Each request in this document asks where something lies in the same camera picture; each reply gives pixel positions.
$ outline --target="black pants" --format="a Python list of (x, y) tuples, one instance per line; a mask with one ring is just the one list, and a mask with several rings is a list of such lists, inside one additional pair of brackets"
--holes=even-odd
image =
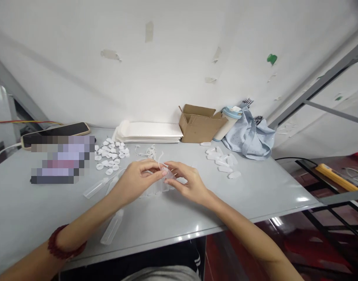
[(205, 259), (200, 259), (196, 239), (165, 247), (79, 267), (61, 273), (61, 280), (122, 280), (146, 267), (184, 265), (198, 271)]

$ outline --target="blue cloth bag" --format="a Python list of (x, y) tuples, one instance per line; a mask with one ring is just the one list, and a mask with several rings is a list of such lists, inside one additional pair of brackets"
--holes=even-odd
[(222, 139), (224, 145), (249, 159), (263, 161), (270, 157), (275, 131), (263, 119), (256, 125), (247, 103), (241, 103), (242, 116)]

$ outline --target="red and yellow wire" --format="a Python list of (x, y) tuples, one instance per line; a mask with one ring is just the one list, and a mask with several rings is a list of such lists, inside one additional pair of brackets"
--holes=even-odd
[(59, 122), (53, 122), (53, 121), (24, 121), (24, 120), (9, 120), (9, 121), (1, 121), (0, 124), (6, 124), (6, 123), (52, 123), (57, 125), (63, 125)]

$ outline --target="floor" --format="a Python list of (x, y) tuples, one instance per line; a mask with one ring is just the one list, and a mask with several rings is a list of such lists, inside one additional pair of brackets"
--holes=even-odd
[[(333, 169), (343, 172), (342, 167), (358, 167), (358, 160), (354, 157), (346, 159), (335, 158), (332, 163), (326, 163)], [(307, 173), (297, 173), (293, 175), (296, 180), (304, 187), (316, 184), (318, 181)], [(313, 191), (316, 197), (324, 197), (332, 195), (329, 189), (321, 189)], [(358, 225), (358, 212), (349, 206), (334, 208), (335, 212), (340, 215), (348, 224)], [(313, 213), (315, 218), (324, 226), (342, 227), (343, 225), (327, 210)], [(307, 217), (299, 212), (291, 215), (275, 218), (275, 220), (267, 220), (259, 222), (256, 225), (267, 233), (282, 249), (288, 259), (295, 265), (305, 267), (315, 267), (321, 270), (327, 270), (334, 273), (334, 279), (323, 278), (320, 273), (312, 275), (311, 273), (302, 273), (304, 280), (343, 280), (343, 276), (349, 278), (352, 274), (351, 266), (333, 248), (327, 239), (314, 227)], [(229, 254), (225, 254), (223, 245), (217, 241), (217, 234), (207, 236), (206, 244), (206, 264), (205, 264), (205, 281), (228, 281), (228, 280), (250, 280), (265, 281), (269, 280), (265, 270), (251, 256), (236, 237), (226, 231), (225, 235), (232, 246), (234, 260)], [(355, 260), (358, 261), (358, 238), (353, 233), (345, 230), (331, 231), (331, 235), (335, 237), (348, 251)], [(236, 278), (233, 274), (237, 262), (244, 272), (243, 278)]]

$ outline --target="person's left hand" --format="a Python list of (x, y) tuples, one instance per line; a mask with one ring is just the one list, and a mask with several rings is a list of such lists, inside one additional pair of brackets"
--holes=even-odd
[(167, 174), (167, 171), (160, 170), (159, 165), (153, 159), (132, 162), (108, 196), (115, 198), (120, 208), (135, 201), (149, 186)]

